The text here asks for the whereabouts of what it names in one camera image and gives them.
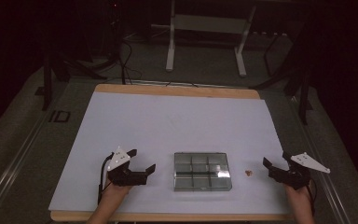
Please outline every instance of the metal leg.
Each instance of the metal leg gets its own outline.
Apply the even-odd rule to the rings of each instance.
[[[243,27],[241,42],[237,47],[234,48],[235,58],[237,60],[237,66],[238,66],[238,71],[240,73],[240,77],[246,76],[245,64],[243,63],[243,58],[242,58],[242,50],[243,50],[243,46],[245,45],[246,38],[248,37],[249,29],[251,28],[254,14],[255,14],[255,6],[252,7],[248,20]]]
[[[300,116],[303,124],[307,125],[307,104],[308,104],[308,92],[310,88],[310,73],[308,70],[302,77],[301,95],[300,95],[300,106],[298,109],[298,115]]]
[[[268,48],[266,49],[266,51],[264,52],[263,58],[264,58],[264,63],[266,64],[267,67],[267,72],[268,75],[271,76],[271,71],[269,71],[269,61],[267,60],[267,53],[269,52],[269,50],[271,49],[272,45],[274,45],[275,41],[277,41],[279,35],[274,36],[274,39],[272,40],[272,42],[269,44]]]
[[[44,87],[43,87],[43,93],[44,93],[44,103],[43,103],[43,111],[46,111],[48,109],[48,106],[51,102],[51,66],[50,66],[50,55],[48,53],[48,50],[45,49],[45,56],[43,60],[43,75],[44,75]]]
[[[173,70],[173,59],[175,56],[175,0],[171,1],[171,26],[170,26],[170,46],[168,47],[167,65],[165,69],[167,72]]]

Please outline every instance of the white tabletop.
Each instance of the white tabletop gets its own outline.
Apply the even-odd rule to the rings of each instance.
[[[262,164],[266,157],[287,169],[263,100],[94,92],[49,210],[92,212],[103,160],[117,147],[138,149],[133,171],[156,164],[118,214],[290,213],[282,185]],[[232,190],[173,191],[174,152],[194,151],[227,153]]]

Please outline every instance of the table leg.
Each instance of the table leg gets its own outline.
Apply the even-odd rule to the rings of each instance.
[[[165,69],[167,72],[173,70],[173,59],[175,56],[175,0],[171,1],[171,25],[170,25],[170,45],[168,47],[167,65]]]
[[[45,56],[43,59],[43,79],[44,79],[44,86],[43,86],[43,95],[44,95],[44,103],[43,103],[43,111],[48,109],[48,106],[51,102],[51,64],[50,64],[50,54],[48,50],[45,49]]]
[[[255,14],[255,6],[252,7],[248,20],[246,21],[243,27],[241,42],[237,47],[234,48],[235,58],[237,60],[237,66],[238,66],[238,71],[240,73],[240,77],[246,76],[245,64],[243,63],[243,58],[242,58],[242,50],[243,50],[243,46],[245,45],[246,38],[248,37],[254,14]]]

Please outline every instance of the small object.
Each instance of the small object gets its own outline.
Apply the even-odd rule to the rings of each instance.
[[[249,171],[249,170],[245,171],[245,173],[246,173],[247,176],[251,176],[253,174],[253,172]]]

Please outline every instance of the dark background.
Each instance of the dark background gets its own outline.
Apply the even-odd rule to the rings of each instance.
[[[194,6],[194,1],[183,2],[183,8]],[[224,16],[230,13],[230,2],[222,10],[211,1],[208,9]],[[317,89],[358,170],[358,1],[337,4],[336,10],[324,15],[318,24],[320,31],[314,34],[329,44],[323,47],[311,85]],[[0,2],[0,117],[25,80],[42,65],[40,24],[52,24],[60,34],[59,45],[73,57],[88,58],[98,50],[103,53],[107,47],[101,46],[109,45],[102,44],[101,38],[109,35],[103,28],[108,13],[105,7],[104,1],[95,0]],[[169,1],[132,0],[126,7],[128,23],[145,36],[150,32],[148,24],[169,24]],[[261,23],[255,26],[263,29]],[[84,33],[82,27],[88,27],[89,32]]]

